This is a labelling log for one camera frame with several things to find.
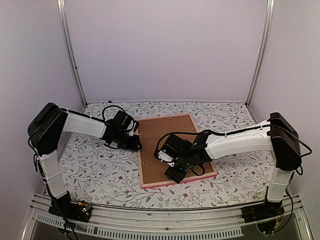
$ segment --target metal frame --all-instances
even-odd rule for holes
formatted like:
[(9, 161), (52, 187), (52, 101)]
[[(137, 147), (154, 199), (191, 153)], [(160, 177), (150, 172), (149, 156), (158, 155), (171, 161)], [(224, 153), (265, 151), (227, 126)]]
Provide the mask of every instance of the metal frame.
[(252, 103), (256, 88), (257, 88), (258, 80), (259, 80), (261, 69), (262, 69), (262, 64), (264, 61), (268, 38), (270, 35), (269, 33), (270, 33), (270, 29), (271, 29), (272, 17), (273, 17), (273, 13), (274, 13), (274, 5), (275, 5), (275, 0), (267, 0), (263, 34), (262, 34), (259, 55), (258, 55), (258, 59), (257, 59), (256, 65), (255, 65), (249, 93), (248, 93), (248, 96), (247, 96), (246, 102), (245, 102), (245, 104), (249, 108), (251, 106), (251, 103)]
[[(80, 75), (79, 75), (77, 64), (76, 64), (76, 58), (75, 58), (72, 43), (71, 43), (71, 37), (70, 37), (68, 21), (67, 21), (65, 0), (57, 0), (57, 5), (58, 5), (58, 11), (59, 11), (59, 16), (60, 16), (63, 37), (64, 37), (67, 53), (69, 56), (69, 61), (71, 64), (71, 69), (72, 69), (73, 77), (75, 80), (75, 85), (76, 85), (76, 88), (77, 88), (77, 91), (78, 91), (78, 94), (79, 94), (79, 97), (81, 99), (82, 104), (84, 106), (86, 106), (88, 104), (88, 102), (86, 100), (85, 92), (84, 92), (84, 89), (83, 89), (83, 86), (82, 86), (82, 83), (80, 80)], [(258, 54), (257, 62), (255, 65), (251, 85), (249, 88), (249, 93), (248, 93), (246, 101), (245, 101), (245, 104), (248, 107), (251, 106), (251, 103), (252, 103), (252, 100), (254, 97), (254, 93), (257, 88), (260, 72), (262, 69), (262, 64), (263, 64), (263, 60), (264, 60), (264, 56), (265, 56), (266, 46), (267, 46), (269, 32), (270, 32), (272, 18), (273, 18), (274, 5), (275, 5), (275, 0), (267, 0), (264, 26), (263, 26), (263, 34), (262, 34), (262, 40), (261, 40), (261, 44), (260, 44), (259, 54)]]
[(76, 89), (78, 91), (82, 105), (86, 106), (88, 103), (86, 100), (82, 83), (80, 81), (80, 76), (79, 76), (79, 72), (76, 64), (76, 58), (75, 58), (74, 50), (71, 44), (71, 37), (70, 37), (68, 21), (67, 21), (65, 0), (57, 0), (57, 5), (58, 5), (59, 17), (60, 17), (60, 22), (62, 27), (62, 33), (65, 41), (66, 50), (69, 56), (69, 61), (71, 64), (71, 69), (72, 69)]
[[(301, 213), (301, 225), (299, 226), (302, 239), (312, 239), (309, 225), (303, 224), (303, 205), (298, 195), (293, 195), (294, 212)], [(48, 196), (35, 194), (29, 211), (31, 221), (25, 229), (23, 240), (30, 239), (31, 229), (35, 221), (62, 228), (64, 221), (61, 217), (48, 213), (51, 199)], [(246, 204), (246, 206), (256, 205), (259, 202)], [(285, 214), (291, 211), (291, 201), (286, 196), (283, 199)], [(255, 222), (245, 223), (241, 218), (243, 205), (226, 206), (220, 208), (194, 208), (194, 209), (146, 209), (131, 208), (106, 205), (94, 205), (89, 223), (76, 223), (75, 231), (80, 234), (96, 236), (107, 239), (130, 239), (123, 237), (127, 234), (135, 239), (145, 240), (190, 240), (193, 239), (229, 239), (228, 234), (237, 231), (238, 236), (242, 235), (241, 227), (255, 224)]]

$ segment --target floral pattern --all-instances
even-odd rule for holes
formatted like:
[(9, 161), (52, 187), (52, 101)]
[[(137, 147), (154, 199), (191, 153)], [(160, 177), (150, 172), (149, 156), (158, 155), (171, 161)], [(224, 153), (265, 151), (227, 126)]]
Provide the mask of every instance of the floral pattern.
[[(104, 107), (89, 104), (85, 113), (102, 118)], [(191, 113), (199, 130), (224, 132), (255, 122), (242, 103), (122, 102), (135, 119)], [(109, 108), (106, 119), (116, 108)], [(232, 206), (261, 201), (274, 168), (269, 152), (247, 152), (214, 160), (218, 175), (167, 187), (141, 189), (137, 153), (110, 149), (104, 141), (72, 134), (60, 159), (62, 178), (74, 200), (133, 208), (181, 209)]]

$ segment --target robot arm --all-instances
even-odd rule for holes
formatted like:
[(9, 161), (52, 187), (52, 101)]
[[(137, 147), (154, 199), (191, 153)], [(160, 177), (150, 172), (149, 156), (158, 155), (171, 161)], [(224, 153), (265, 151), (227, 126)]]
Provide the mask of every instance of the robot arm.
[(107, 147), (115, 143), (119, 149), (137, 151), (142, 148), (139, 136), (133, 134), (138, 126), (122, 108), (113, 119), (103, 121), (48, 103), (29, 125), (28, 143), (35, 152), (35, 164), (53, 201), (49, 212), (84, 222), (90, 218), (89, 207), (79, 211), (79, 206), (71, 203), (60, 173), (57, 148), (62, 132), (89, 135), (105, 140)]
[(154, 156), (169, 164), (164, 173), (169, 179), (180, 183), (188, 170), (223, 156), (251, 151), (270, 151), (275, 159), (275, 168), (266, 191), (265, 201), (242, 209), (246, 222), (257, 221), (283, 214), (283, 196), (291, 182), (294, 171), (301, 166), (302, 156), (298, 133), (279, 114), (272, 113), (270, 119), (254, 126), (225, 133), (205, 130), (196, 133), (193, 143), (175, 134), (169, 137)]

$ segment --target white wall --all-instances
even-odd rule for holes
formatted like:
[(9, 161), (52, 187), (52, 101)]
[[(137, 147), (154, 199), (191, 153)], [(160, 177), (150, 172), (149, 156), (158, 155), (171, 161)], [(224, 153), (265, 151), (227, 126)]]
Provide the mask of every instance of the white wall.
[(314, 239), (320, 239), (320, 1), (281, 0), (274, 6), (271, 33), (251, 106), (264, 120), (280, 112), (314, 153), (295, 176)]
[(80, 110), (55, 0), (0, 1), (0, 239), (16, 240), (35, 191), (27, 127), (47, 102)]
[(245, 102), (267, 1), (68, 0), (88, 102)]

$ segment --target cork board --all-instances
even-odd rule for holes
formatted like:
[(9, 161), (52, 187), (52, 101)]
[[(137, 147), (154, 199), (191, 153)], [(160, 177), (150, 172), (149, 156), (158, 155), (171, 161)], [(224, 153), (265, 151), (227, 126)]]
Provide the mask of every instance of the cork board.
[[(170, 132), (199, 132), (197, 125), (190, 113), (160, 116), (153, 118), (145, 118), (137, 120), (140, 124), (137, 134), (140, 135), (142, 150), (138, 151), (138, 166), (140, 186), (142, 189), (165, 187), (175, 185), (172, 180), (165, 176), (165, 171), (169, 167), (168, 164), (160, 162), (154, 157), (154, 151), (157, 146), (158, 140), (165, 134)], [(190, 142), (194, 141), (193, 135), (180, 135), (179, 137), (187, 139)], [(167, 138), (164, 138), (159, 148), (163, 145)], [(186, 177), (181, 182), (187, 183), (201, 179), (215, 177), (218, 173), (215, 165), (212, 162), (206, 162), (204, 165), (205, 174), (196, 176), (191, 171), (188, 171)], [(195, 167), (196, 172), (201, 173), (199, 167)]]

